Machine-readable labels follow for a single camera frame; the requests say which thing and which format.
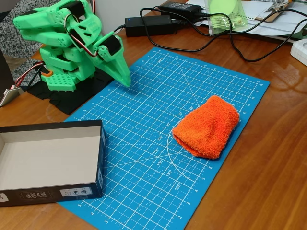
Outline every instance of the black cable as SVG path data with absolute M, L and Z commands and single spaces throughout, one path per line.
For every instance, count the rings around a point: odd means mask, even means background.
M 267 54 L 261 56 L 260 58 L 257 58 L 257 59 L 247 59 L 244 57 L 244 55 L 242 54 L 242 52 L 236 47 L 235 43 L 234 43 L 234 40 L 233 40 L 233 35 L 231 34 L 230 35 L 230 42 L 231 42 L 231 45 L 232 47 L 235 49 L 235 51 L 241 56 L 241 58 L 245 61 L 248 61 L 248 62 L 256 62 L 256 61 L 260 61 L 264 58 L 266 58 L 268 55 L 274 53 L 276 50 L 278 50 L 280 47 L 282 47 L 290 38 L 291 36 L 295 33 L 296 29 L 299 27 L 299 25 L 304 22 L 304 21 L 307 21 L 307 19 L 304 19 L 302 21 L 300 21 L 299 24 L 297 24 L 297 26 L 295 27 L 295 29 L 292 31 L 292 33 L 280 44 L 278 45 L 275 49 L 271 50 L 270 52 L 268 52 Z
M 233 36 L 232 35 L 239 35 L 239 34 L 244 34 L 244 33 L 247 33 L 253 29 L 255 29 L 257 26 L 259 26 L 261 23 L 263 23 L 265 20 L 267 20 L 269 17 L 271 17 L 272 15 L 276 14 L 276 13 L 279 13 L 279 12 L 283 12 L 283 11 L 291 11 L 291 12 L 295 12 L 295 13 L 298 13 L 302 16 L 305 16 L 307 17 L 307 14 L 304 14 L 300 11 L 297 11 L 297 10 L 293 10 L 293 9 L 281 9 L 281 10 L 278 10 L 278 11 L 275 11 L 271 14 L 269 14 L 268 16 L 266 16 L 264 19 L 262 19 L 258 24 L 254 25 L 252 28 L 248 29 L 248 30 L 245 30 L 245 31 L 241 31 L 241 32 L 232 32 L 232 33 L 228 33 L 230 35 L 230 42 L 231 42 L 231 45 L 232 47 L 235 49 L 235 51 L 240 55 L 240 57 L 247 61 L 247 62 L 256 62 L 256 61 L 260 61 L 264 58 L 266 58 L 268 55 L 274 53 L 276 50 L 278 50 L 280 47 L 282 47 L 290 38 L 291 36 L 295 33 L 295 31 L 297 30 L 297 28 L 299 27 L 299 25 L 304 22 L 304 21 L 307 21 L 307 19 L 304 19 L 302 21 L 300 21 L 297 26 L 295 27 L 295 29 L 292 31 L 292 33 L 280 44 L 278 45 L 275 49 L 271 50 L 270 52 L 268 52 L 267 54 L 257 58 L 257 59 L 247 59 L 244 57 L 244 55 L 242 54 L 242 52 L 236 47 L 235 43 L 234 43 L 234 40 L 233 40 Z
M 172 48 L 172 47 L 167 47 L 167 46 L 161 46 L 157 43 L 155 43 L 149 36 L 148 34 L 148 29 L 147 29 L 147 25 L 146 25 L 146 22 L 143 18 L 143 15 L 142 15 L 142 12 L 144 10 L 151 10 L 151 11 L 158 11 L 158 12 L 166 12 L 168 14 L 173 14 L 173 15 L 176 15 L 176 16 L 179 16 L 181 18 L 183 18 L 185 21 L 187 21 L 189 24 L 192 25 L 192 27 L 201 35 L 204 35 L 204 36 L 214 36 L 214 38 L 212 40 L 210 40 L 205 46 L 203 46 L 202 48 L 199 48 L 199 49 L 194 49 L 194 50 L 190 50 L 190 49 L 180 49 L 180 48 Z M 242 54 L 242 52 L 236 47 L 235 43 L 234 43 L 234 40 L 233 40 L 233 36 L 232 35 L 237 35 L 237 34 L 244 34 L 244 33 L 247 33 L 253 29 L 255 29 L 257 26 L 259 26 L 260 24 L 262 24 L 265 20 L 267 20 L 269 17 L 271 17 L 272 15 L 276 14 L 276 13 L 279 13 L 279 12 L 284 12 L 284 11 L 291 11 L 291 12 L 295 12 L 295 13 L 298 13 L 302 16 L 305 16 L 307 17 L 307 14 L 304 14 L 300 11 L 297 11 L 297 10 L 293 10 L 293 9 L 281 9 L 281 10 L 277 10 L 271 14 L 269 14 L 267 17 L 265 17 L 264 19 L 262 19 L 258 24 L 254 25 L 253 27 L 251 27 L 250 29 L 248 30 L 245 30 L 245 31 L 241 31 L 241 32 L 232 32 L 232 23 L 231 23 L 231 20 L 230 18 L 228 17 L 228 15 L 226 14 L 223 14 L 223 13 L 215 13 L 215 14 L 207 14 L 207 13 L 202 13 L 200 16 L 202 16 L 203 18 L 199 18 L 197 20 L 194 20 L 194 21 L 190 21 L 189 19 L 185 18 L 184 16 L 180 15 L 180 14 L 177 14 L 177 13 L 173 13 L 173 12 L 169 12 L 169 11 L 163 11 L 163 10 L 158 10 L 158 9 L 154 9 L 154 8 L 143 8 L 140 10 L 140 16 L 141 16 L 141 19 L 144 23 L 144 26 L 145 26 L 145 30 L 146 30 L 146 35 L 148 37 L 148 40 L 154 44 L 155 46 L 157 47 L 160 47 L 160 48 L 165 48 L 165 49 L 170 49 L 170 50 L 177 50 L 177 51 L 185 51 L 185 52 L 198 52 L 198 51 L 201 51 L 203 49 L 205 49 L 209 44 L 211 44 L 212 41 L 214 41 L 216 38 L 218 38 L 219 36 L 222 36 L 222 35 L 230 35 L 230 42 L 231 42 L 231 45 L 232 47 L 235 49 L 235 51 L 241 56 L 241 58 L 245 61 L 248 61 L 248 62 L 256 62 L 256 61 L 260 61 L 262 59 L 264 59 L 265 57 L 267 57 L 268 55 L 272 54 L 273 52 L 275 52 L 276 50 L 278 50 L 280 47 L 282 47 L 290 38 L 291 36 L 295 33 L 295 31 L 297 30 L 297 28 L 299 27 L 299 25 L 304 22 L 304 21 L 307 21 L 307 19 L 304 19 L 302 21 L 300 21 L 300 23 L 295 27 L 295 29 L 292 31 L 292 33 L 285 39 L 285 41 L 283 41 L 280 45 L 278 45 L 275 49 L 273 49 L 272 51 L 268 52 L 267 54 L 263 55 L 262 57 L 260 58 L 257 58 L 257 59 L 254 59 L 254 60 L 251 60 L 251 59 L 247 59 L 244 57 L 244 55 Z M 224 31 L 220 34 L 214 34 L 214 35 L 210 35 L 210 34 L 205 34 L 203 32 L 201 32 L 200 30 L 198 30 L 195 25 L 193 23 L 195 22 L 198 22 L 198 21 L 202 21 L 202 20 L 205 20 L 206 18 L 208 17 L 211 17 L 211 16 L 215 16 L 215 15 L 223 15 L 224 17 L 226 17 L 229 21 L 229 24 L 230 24 L 230 30 L 229 32 L 228 31 Z
M 124 25 L 121 25 L 121 26 L 117 27 L 117 28 L 114 30 L 114 32 L 116 32 L 117 30 L 120 30 L 120 29 L 122 29 L 122 28 L 126 28 L 126 25 L 124 24 Z
M 42 64 L 42 65 L 38 68 L 37 72 L 34 74 L 34 76 L 32 77 L 32 79 L 30 80 L 30 82 L 29 82 L 29 84 L 28 84 L 27 91 L 29 90 L 29 88 L 30 88 L 31 84 L 33 83 L 34 79 L 36 78 L 36 76 L 37 76 L 38 73 L 42 70 L 43 67 L 44 67 L 44 64 Z
M 155 9 L 155 8 L 143 8 L 140 10 L 140 17 L 145 25 L 145 30 L 147 30 L 147 25 L 145 24 L 145 21 L 143 19 L 143 15 L 142 15 L 142 12 L 145 11 L 145 10 L 150 10 L 150 11 L 158 11 L 158 12 L 164 12 L 164 13 L 168 13 L 168 14 L 173 14 L 173 15 L 176 15 L 178 17 L 181 17 L 183 18 L 185 21 L 187 21 L 189 24 L 191 24 L 191 26 L 194 28 L 194 30 L 196 30 L 197 33 L 201 34 L 201 35 L 204 35 L 204 36 L 208 36 L 208 37 L 214 37 L 214 36 L 219 36 L 219 34 L 214 34 L 214 35 L 210 35 L 210 34 L 205 34 L 203 33 L 202 31 L 200 31 L 189 19 L 187 19 L 186 17 L 180 15 L 180 14 L 177 14 L 177 13 L 173 13 L 173 12 L 169 12 L 169 11 L 164 11 L 164 10 L 160 10 L 160 9 Z M 204 18 L 208 18 L 210 16 L 210 14 L 205 14 L 203 17 Z
M 218 38 L 219 36 L 225 35 L 225 34 L 228 32 L 228 31 L 225 31 L 225 32 L 223 32 L 223 33 L 214 35 L 214 36 L 213 36 L 213 39 L 211 39 L 206 45 L 204 45 L 203 47 L 201 47 L 201 48 L 199 48 L 199 49 L 181 49 L 181 48 L 173 48 L 173 47 L 162 46 L 162 45 L 159 45 L 159 44 L 155 43 L 155 42 L 150 38 L 149 33 L 148 33 L 148 28 L 147 28 L 146 21 L 144 20 L 143 15 L 142 15 L 142 12 L 143 12 L 144 10 L 152 10 L 152 11 L 158 11 L 158 12 L 166 12 L 166 13 L 170 13 L 170 14 L 177 15 L 177 16 L 183 18 L 184 20 L 186 20 L 188 23 L 190 23 L 190 24 L 192 25 L 192 27 L 193 27 L 199 34 L 205 35 L 205 36 L 211 36 L 211 35 L 205 34 L 205 33 L 201 32 L 200 30 L 198 30 L 198 29 L 195 27 L 195 25 L 194 25 L 189 19 L 187 19 L 186 17 L 184 17 L 184 16 L 182 16 L 182 15 L 180 15 L 180 14 L 172 13 L 172 12 L 168 12 L 168 11 L 163 11 L 163 10 L 158 10 L 158 9 L 154 9 L 154 8 L 143 8 L 143 9 L 140 10 L 140 16 L 141 16 L 141 19 L 142 19 L 142 21 L 143 21 L 143 23 L 144 23 L 144 27 L 145 27 L 145 31 L 146 31 L 147 38 L 148 38 L 148 40 L 149 40 L 153 45 L 155 45 L 155 46 L 157 46 L 157 47 L 160 47 L 160 48 L 170 49 L 170 50 L 177 50 L 177 51 L 185 51 L 185 52 L 198 52 L 198 51 L 201 51 L 201 50 L 205 49 L 205 48 L 206 48 L 208 45 L 210 45 L 216 38 Z M 223 14 L 223 13 L 212 14 L 212 16 L 214 16 L 214 15 L 223 15 L 223 16 L 225 16 L 226 18 L 228 18 L 229 21 L 231 21 L 230 18 L 229 18 L 226 14 Z M 229 32 L 232 33 L 232 24 L 231 24 L 231 23 L 230 23 L 230 30 L 229 30 Z
M 249 28 L 248 30 L 244 30 L 244 31 L 241 31 L 241 32 L 233 32 L 233 34 L 244 34 L 244 33 L 247 33 L 253 29 L 255 29 L 257 26 L 259 26 L 261 23 L 263 23 L 265 20 L 267 20 L 268 18 L 270 18 L 272 15 L 276 14 L 276 13 L 279 13 L 279 12 L 283 12 L 283 11 L 291 11 L 291 12 L 294 12 L 294 13 L 298 13 L 302 16 L 305 16 L 307 17 L 307 14 L 305 13 L 302 13 L 301 11 L 297 11 L 297 10 L 293 10 L 293 9 L 281 9 L 281 10 L 277 10 L 277 11 L 274 11 L 273 13 L 270 13 L 268 16 L 266 16 L 264 19 L 262 19 L 258 24 L 254 25 L 253 27 Z

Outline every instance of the cardboard box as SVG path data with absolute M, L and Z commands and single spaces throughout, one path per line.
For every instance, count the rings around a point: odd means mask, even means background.
M 0 127 L 0 207 L 102 196 L 101 120 Z

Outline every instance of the orange sock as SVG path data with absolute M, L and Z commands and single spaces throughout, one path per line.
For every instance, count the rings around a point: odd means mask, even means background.
M 173 129 L 173 136 L 196 157 L 217 159 L 239 121 L 239 114 L 217 95 L 189 113 Z

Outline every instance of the black power adapter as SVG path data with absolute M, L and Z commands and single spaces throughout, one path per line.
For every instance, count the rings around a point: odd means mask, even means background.
M 171 35 L 175 32 L 176 23 L 169 15 L 143 17 L 147 25 L 149 36 Z M 126 18 L 126 36 L 140 37 L 147 36 L 145 25 L 141 17 Z
M 201 17 L 201 7 L 197 5 L 192 4 L 185 4 L 185 3 L 178 3 L 178 2 L 172 2 L 168 1 L 165 4 L 158 6 L 158 8 L 162 11 L 168 11 L 171 13 L 177 13 L 190 21 L 198 19 Z M 167 15 L 169 13 L 161 12 L 162 15 Z M 171 18 L 174 19 L 181 19 L 181 17 L 177 15 L 170 14 Z

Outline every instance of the blue cutting mat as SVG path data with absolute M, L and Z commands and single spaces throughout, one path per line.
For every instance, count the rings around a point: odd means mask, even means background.
M 62 202 L 99 229 L 182 230 L 269 86 L 269 82 L 153 48 L 68 121 L 102 119 L 104 195 Z M 219 160 L 194 158 L 171 130 L 212 95 L 233 104 L 240 122 Z

